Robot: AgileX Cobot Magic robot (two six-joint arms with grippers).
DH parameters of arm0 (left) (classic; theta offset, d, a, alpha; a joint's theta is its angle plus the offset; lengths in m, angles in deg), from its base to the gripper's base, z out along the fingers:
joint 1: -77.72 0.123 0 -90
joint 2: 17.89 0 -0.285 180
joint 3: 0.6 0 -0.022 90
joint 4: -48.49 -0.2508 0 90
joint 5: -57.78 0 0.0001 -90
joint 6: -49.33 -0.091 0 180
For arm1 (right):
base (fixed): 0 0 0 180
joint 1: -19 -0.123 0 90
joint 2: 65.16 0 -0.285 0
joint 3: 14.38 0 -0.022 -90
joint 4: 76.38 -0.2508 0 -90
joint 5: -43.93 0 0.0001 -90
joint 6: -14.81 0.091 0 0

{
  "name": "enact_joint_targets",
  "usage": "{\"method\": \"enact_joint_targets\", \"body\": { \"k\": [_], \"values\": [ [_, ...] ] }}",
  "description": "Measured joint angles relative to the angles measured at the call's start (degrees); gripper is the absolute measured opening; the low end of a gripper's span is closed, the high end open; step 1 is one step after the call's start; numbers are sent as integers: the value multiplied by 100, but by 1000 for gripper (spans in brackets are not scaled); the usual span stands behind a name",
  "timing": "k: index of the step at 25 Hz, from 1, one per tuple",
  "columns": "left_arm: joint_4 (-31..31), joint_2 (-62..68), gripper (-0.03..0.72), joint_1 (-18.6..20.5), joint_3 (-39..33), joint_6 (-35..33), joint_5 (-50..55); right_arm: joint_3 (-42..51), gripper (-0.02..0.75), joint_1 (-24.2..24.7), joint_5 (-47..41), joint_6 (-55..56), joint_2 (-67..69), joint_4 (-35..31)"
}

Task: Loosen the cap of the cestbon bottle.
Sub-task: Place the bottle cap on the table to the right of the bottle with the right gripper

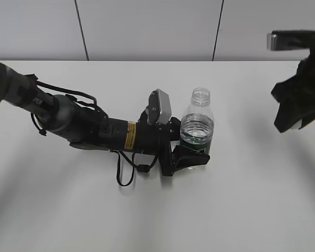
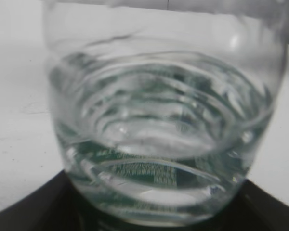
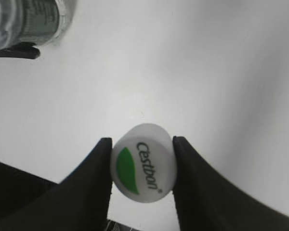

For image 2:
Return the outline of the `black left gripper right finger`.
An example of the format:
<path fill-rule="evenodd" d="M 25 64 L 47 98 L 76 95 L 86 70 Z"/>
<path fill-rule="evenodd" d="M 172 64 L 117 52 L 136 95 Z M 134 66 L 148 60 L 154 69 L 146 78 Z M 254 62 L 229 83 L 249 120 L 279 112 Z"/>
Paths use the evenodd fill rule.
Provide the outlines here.
<path fill-rule="evenodd" d="M 218 216 L 187 231 L 289 231 L 289 206 L 246 181 Z"/>

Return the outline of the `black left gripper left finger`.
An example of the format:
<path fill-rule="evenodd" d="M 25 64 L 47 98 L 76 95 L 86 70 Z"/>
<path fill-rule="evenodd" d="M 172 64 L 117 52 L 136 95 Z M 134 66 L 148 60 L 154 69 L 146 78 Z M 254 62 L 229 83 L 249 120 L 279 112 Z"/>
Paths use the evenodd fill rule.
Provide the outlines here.
<path fill-rule="evenodd" d="M 61 171 L 35 192 L 0 212 L 0 231 L 102 231 L 85 227 L 76 192 Z"/>

